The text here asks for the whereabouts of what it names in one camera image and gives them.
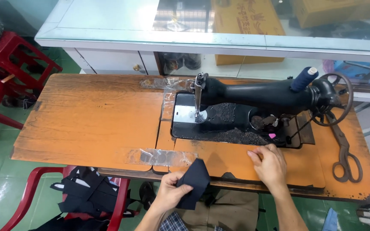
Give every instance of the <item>glass countertop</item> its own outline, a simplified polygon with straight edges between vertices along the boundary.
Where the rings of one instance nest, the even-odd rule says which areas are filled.
[[[59,0],[35,39],[370,55],[370,0]]]

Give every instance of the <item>sewing machine base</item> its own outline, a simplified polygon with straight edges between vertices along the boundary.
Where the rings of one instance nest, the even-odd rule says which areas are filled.
[[[194,105],[194,94],[177,93],[171,129],[173,137],[248,145],[275,144],[281,148],[301,148],[302,144],[315,144],[309,124],[292,138],[290,144],[286,143],[286,137],[292,136],[306,123],[305,116],[293,117],[288,127],[284,127],[280,122],[277,127],[270,124],[258,130],[251,124],[251,118],[265,112],[257,107],[231,103],[217,104],[200,112],[195,119]],[[270,133],[274,133],[276,137],[270,138]]]

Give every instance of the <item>green tiled floor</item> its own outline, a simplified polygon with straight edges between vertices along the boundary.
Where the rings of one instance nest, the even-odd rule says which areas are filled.
[[[62,73],[80,72],[79,66],[62,49],[49,49],[44,52],[63,67]],[[30,113],[30,109],[22,110],[20,108],[0,106],[0,113],[24,123]],[[9,154],[18,134],[19,131],[17,129],[0,124],[0,228],[6,224],[15,212],[29,173],[39,166],[58,166],[9,159]],[[50,173],[43,176],[39,182],[30,210],[16,226],[15,231],[37,228],[59,214],[57,203],[61,202],[61,192],[52,190],[49,186],[54,182],[59,182],[61,179],[59,173]],[[138,188],[140,184],[141,181],[131,181],[132,198],[139,199]],[[294,201],[311,231],[320,231],[322,229],[322,224],[330,207],[338,212],[338,230],[370,231],[370,226],[360,223],[356,217],[357,204],[305,198],[294,198]],[[136,209],[138,206],[139,203],[135,202],[130,208]],[[260,194],[260,208],[266,212],[260,212],[257,225],[258,231],[275,230],[274,228],[278,227],[278,219],[273,198],[268,194]],[[135,218],[123,219],[120,230],[133,231],[144,213],[142,210],[141,214]]]

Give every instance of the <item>hand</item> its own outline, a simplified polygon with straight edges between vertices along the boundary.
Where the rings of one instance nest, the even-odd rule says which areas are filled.
[[[248,151],[248,156],[254,162],[254,169],[260,180],[268,187],[272,195],[286,186],[286,161],[282,151],[274,144],[260,146]]]
[[[168,210],[175,208],[181,198],[188,192],[194,189],[189,185],[181,185],[176,187],[177,181],[184,175],[184,172],[178,171],[168,173],[162,177],[161,186],[159,187],[157,197],[151,205],[151,209],[158,213],[165,213]]]

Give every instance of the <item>left hand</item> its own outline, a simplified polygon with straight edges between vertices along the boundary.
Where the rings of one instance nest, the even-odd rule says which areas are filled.
[[[194,189],[189,185],[175,186],[184,174],[184,172],[178,171],[168,173],[162,177],[161,186],[159,187],[157,197],[152,203],[150,210],[166,213],[168,210],[175,208],[181,198]]]

